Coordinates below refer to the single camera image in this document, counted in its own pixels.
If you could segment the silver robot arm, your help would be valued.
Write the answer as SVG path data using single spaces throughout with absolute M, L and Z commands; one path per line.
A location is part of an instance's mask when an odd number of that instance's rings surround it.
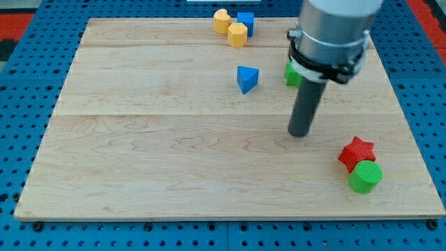
M 289 29 L 291 67 L 315 83 L 347 83 L 367 57 L 369 30 L 383 0 L 304 0 Z

